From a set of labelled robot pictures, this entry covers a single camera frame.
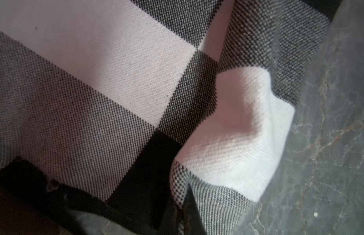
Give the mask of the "black white checkered scarf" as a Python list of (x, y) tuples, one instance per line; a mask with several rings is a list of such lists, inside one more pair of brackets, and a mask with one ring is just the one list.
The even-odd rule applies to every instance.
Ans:
[(340, 1), (0, 1), (0, 185), (167, 235), (191, 185), (234, 235), (280, 163)]

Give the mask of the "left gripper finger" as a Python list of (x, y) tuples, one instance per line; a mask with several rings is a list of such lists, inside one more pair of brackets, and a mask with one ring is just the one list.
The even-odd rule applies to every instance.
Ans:
[(177, 235), (180, 219), (183, 220), (184, 235), (206, 235), (191, 185), (187, 186), (187, 194), (179, 209), (172, 197), (167, 203), (167, 234)]

